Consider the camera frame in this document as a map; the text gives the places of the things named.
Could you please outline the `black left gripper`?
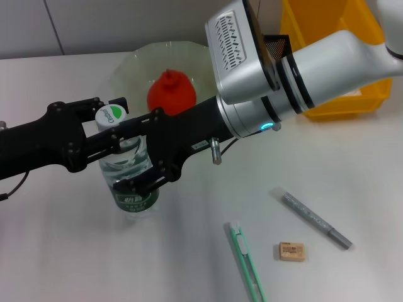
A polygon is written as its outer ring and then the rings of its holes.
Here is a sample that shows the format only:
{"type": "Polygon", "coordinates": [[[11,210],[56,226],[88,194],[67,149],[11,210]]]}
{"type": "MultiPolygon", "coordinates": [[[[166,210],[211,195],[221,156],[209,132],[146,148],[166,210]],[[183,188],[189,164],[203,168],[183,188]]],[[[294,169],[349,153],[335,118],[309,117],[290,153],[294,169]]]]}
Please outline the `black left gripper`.
{"type": "Polygon", "coordinates": [[[119,105],[129,114],[127,100],[102,102],[98,97],[72,103],[55,102],[36,121],[1,131],[1,179],[47,165],[79,172],[87,164],[120,151],[121,135],[106,130],[86,137],[82,124],[95,120],[97,110],[119,105]]]}

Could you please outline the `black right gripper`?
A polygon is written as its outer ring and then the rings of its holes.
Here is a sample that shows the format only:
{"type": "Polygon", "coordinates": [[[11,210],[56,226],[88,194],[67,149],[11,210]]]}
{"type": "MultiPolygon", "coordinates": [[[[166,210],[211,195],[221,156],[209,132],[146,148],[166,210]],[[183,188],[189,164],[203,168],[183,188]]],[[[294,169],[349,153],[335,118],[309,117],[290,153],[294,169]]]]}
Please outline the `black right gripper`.
{"type": "Polygon", "coordinates": [[[205,150],[194,145],[216,138],[224,142],[233,138],[219,110],[216,97],[174,116],[157,108],[146,115],[119,124],[121,138],[133,138],[150,132],[150,159],[153,167],[143,173],[114,183],[121,193],[150,193],[167,182],[181,177],[184,162],[205,150]]]}

